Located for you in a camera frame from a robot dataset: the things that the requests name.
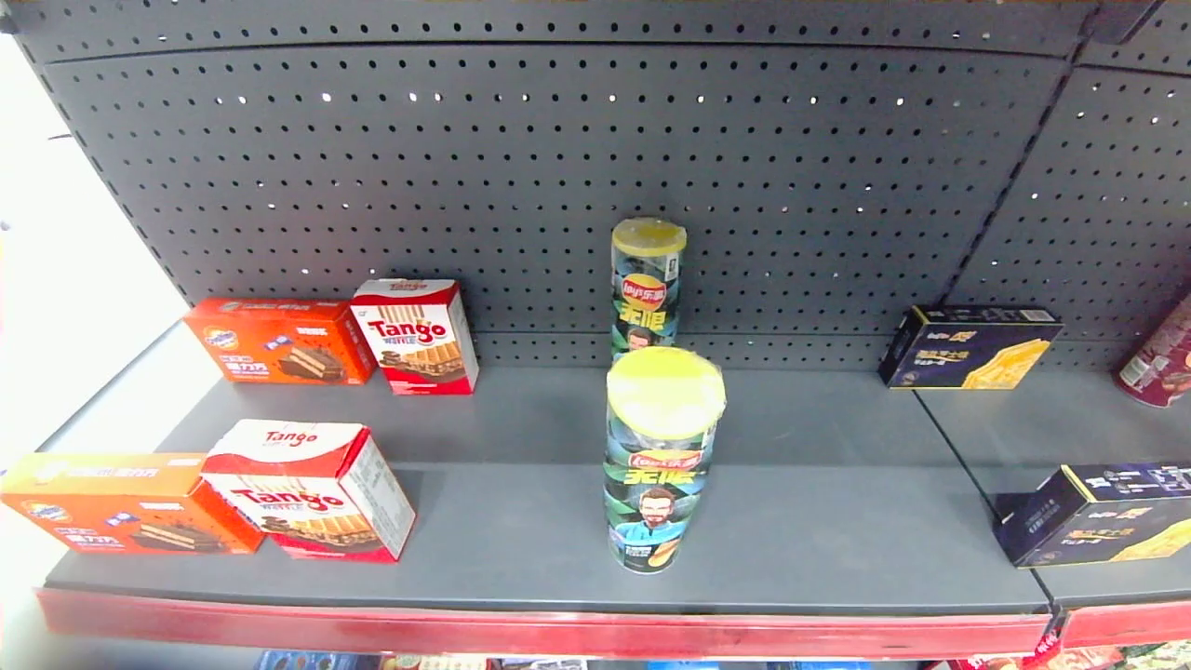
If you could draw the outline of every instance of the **chocolate wafer image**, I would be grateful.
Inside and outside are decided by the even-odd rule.
[[[380,538],[362,514],[291,521],[289,527],[294,537],[348,553],[370,552],[381,546]]]
[[[380,364],[386,368],[412,372],[428,382],[437,384],[462,380],[466,375],[463,370],[463,355],[459,350],[459,343],[447,343],[445,345],[419,350],[409,355],[385,352],[381,356]]]
[[[343,364],[325,350],[293,347],[289,355],[278,362],[281,372],[303,380],[338,382],[343,380]]]
[[[219,538],[204,533],[189,526],[156,526],[142,524],[141,531],[132,534],[132,540],[145,549],[168,551],[193,551],[217,553],[224,550]]]

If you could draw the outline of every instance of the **yellow lid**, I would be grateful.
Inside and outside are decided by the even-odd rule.
[[[666,219],[626,218],[612,228],[612,244],[632,256],[665,256],[686,248],[686,228]]]
[[[681,440],[719,421],[727,400],[724,378],[707,359],[675,347],[646,347],[612,364],[607,402],[637,433]]]

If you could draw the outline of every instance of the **red and white box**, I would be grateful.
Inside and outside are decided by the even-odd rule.
[[[395,563],[413,528],[361,424],[245,419],[207,456],[202,478],[293,558]]]
[[[364,340],[399,396],[468,395],[480,365],[454,278],[374,278],[351,298]]]

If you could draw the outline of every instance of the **lay's chips can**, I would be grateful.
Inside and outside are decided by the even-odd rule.
[[[686,228],[653,217],[612,230],[612,361],[651,345],[674,345]]]
[[[675,347],[629,352],[607,374],[604,511],[624,568],[668,568],[703,495],[724,381],[711,362]]]

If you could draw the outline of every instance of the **shelf edge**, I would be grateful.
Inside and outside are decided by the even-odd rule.
[[[375,653],[619,659],[960,658],[1025,652],[1047,614],[955,616],[653,615],[232,605],[43,588],[55,633]]]

